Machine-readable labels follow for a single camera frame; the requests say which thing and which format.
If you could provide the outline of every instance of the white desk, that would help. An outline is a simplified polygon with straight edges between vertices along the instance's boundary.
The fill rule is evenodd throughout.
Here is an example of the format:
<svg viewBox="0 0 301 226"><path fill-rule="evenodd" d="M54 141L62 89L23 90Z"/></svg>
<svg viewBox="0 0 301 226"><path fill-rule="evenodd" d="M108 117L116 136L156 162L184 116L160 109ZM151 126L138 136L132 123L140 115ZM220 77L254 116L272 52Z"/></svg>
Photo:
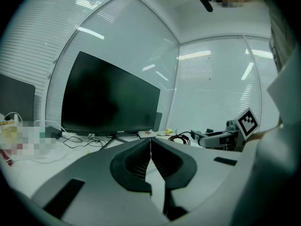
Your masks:
<svg viewBox="0 0 301 226"><path fill-rule="evenodd" d="M79 137L79 138L83 140L82 145L85 145L87 143L87 137ZM106 142L110 140L109 138L105 138L105 137L100 137L100 138ZM159 138L168 139L169 136L159 137ZM133 141L133 140L137 140L138 138L131 136L131 137L123 137L123 139L126 141ZM40 161L41 163L30 161L30 160L23 160L23 161L15 161L12 166L9 166L7 162L5 162L5 160L1 157L0 158L1 170L8 184L12 188L24 193L26 196L31 198L34 195L34 193L37 191L37 189L40 186L42 186L47 180L49 180L52 176L54 176L55 174L57 174L58 172L60 172L61 170L63 170L73 162L75 162L80 157L86 155L88 151L90 153L93 153L100 149L100 147L93 147L90 145L87 145L85 147L70 149L63 144L63 141L64 141L63 138L56 141L56 144L54 145L55 147L51 152L51 159L45 158L41 160L36 160L36 161ZM123 143L114 140L108 145L108 148L120 144ZM100 144L91 143L91 145L99 146ZM191 145L200 147L193 142L191 143ZM53 162L52 160L53 158L56 159L62 158L67 153L68 150L69 152L63 160ZM151 173L156 171L152 161L149 164L148 170L150 170Z"/></svg>

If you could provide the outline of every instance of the window blinds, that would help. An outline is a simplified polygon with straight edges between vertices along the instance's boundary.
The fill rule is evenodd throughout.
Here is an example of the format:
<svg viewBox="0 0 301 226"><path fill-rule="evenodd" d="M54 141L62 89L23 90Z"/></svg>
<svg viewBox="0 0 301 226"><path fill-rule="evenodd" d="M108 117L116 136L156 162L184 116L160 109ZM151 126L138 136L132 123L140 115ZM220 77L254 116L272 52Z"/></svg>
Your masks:
<svg viewBox="0 0 301 226"><path fill-rule="evenodd" d="M184 44L168 127L174 131L224 130L251 107L260 121L261 95L253 58L242 36Z"/></svg>
<svg viewBox="0 0 301 226"><path fill-rule="evenodd" d="M108 0L25 0L1 40L0 73L36 87L41 118L47 73L76 25Z"/></svg>

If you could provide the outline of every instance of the monitor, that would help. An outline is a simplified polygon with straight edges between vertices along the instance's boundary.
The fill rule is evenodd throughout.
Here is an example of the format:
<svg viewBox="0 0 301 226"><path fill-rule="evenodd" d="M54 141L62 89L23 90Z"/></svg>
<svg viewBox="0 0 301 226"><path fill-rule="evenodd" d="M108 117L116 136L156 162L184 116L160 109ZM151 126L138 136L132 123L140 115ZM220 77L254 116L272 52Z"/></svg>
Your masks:
<svg viewBox="0 0 301 226"><path fill-rule="evenodd" d="M128 135L153 129L160 89L104 60L79 52L62 106L68 132Z"/></svg>
<svg viewBox="0 0 301 226"><path fill-rule="evenodd" d="M23 121L33 121L35 86L0 74L0 113L17 112Z"/></svg>

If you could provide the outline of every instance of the glass wall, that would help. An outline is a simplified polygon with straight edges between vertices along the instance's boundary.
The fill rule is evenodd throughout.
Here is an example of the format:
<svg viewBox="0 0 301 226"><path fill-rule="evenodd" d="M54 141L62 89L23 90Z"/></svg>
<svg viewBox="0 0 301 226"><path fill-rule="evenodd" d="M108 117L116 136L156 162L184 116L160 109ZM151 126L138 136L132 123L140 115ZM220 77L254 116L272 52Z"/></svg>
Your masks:
<svg viewBox="0 0 301 226"><path fill-rule="evenodd" d="M178 133L224 130L226 121L248 107L262 123L260 130L275 126L279 114L266 92L277 76L269 43L248 40L255 61L242 36L214 37L181 46L169 128Z"/></svg>
<svg viewBox="0 0 301 226"><path fill-rule="evenodd" d="M55 66L47 96L47 120L61 123L65 87L80 51L118 66L159 88L158 112L163 113L160 129L165 129L179 43L153 11L140 0L112 0L78 29ZM86 113L78 111L74 116Z"/></svg>

